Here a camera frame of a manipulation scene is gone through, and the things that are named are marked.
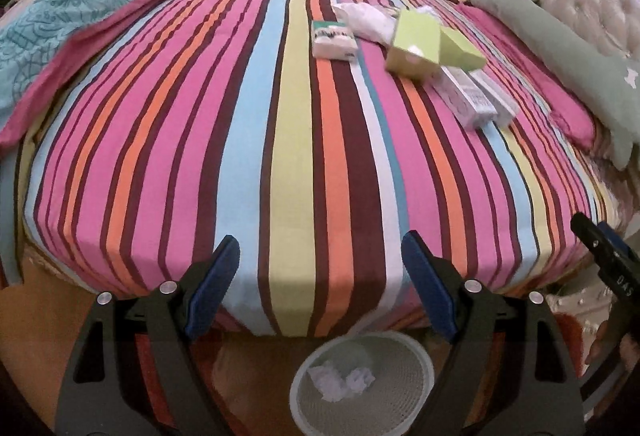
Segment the silver screw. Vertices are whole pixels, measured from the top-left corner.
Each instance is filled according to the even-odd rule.
[[[539,291],[532,291],[529,294],[529,300],[533,304],[542,304],[543,302],[545,302],[545,296],[543,296]]]
[[[165,281],[160,285],[160,291],[166,295],[173,293],[178,289],[178,283],[175,281]]]
[[[100,295],[98,295],[98,304],[102,304],[103,306],[105,304],[109,304],[112,298],[113,295],[111,295],[111,293],[109,293],[108,291],[103,291]]]
[[[478,293],[482,290],[482,284],[480,281],[476,281],[475,279],[469,279],[465,282],[466,291],[471,293]]]

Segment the brown floor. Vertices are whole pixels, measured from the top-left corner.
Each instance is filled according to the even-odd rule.
[[[52,428],[66,362],[94,296],[31,263],[24,281],[0,291],[0,360]]]

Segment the mattress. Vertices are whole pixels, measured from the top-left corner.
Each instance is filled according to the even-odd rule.
[[[465,131],[429,83],[385,71],[380,45],[314,59],[310,22],[335,20],[336,2],[430,5],[522,112]],[[572,214],[623,229],[628,195],[494,39],[444,0],[162,0],[32,127],[26,237],[79,285],[126,297],[233,235],[217,322],[261,335],[420,321],[411,229],[492,289],[555,280],[585,253]]]

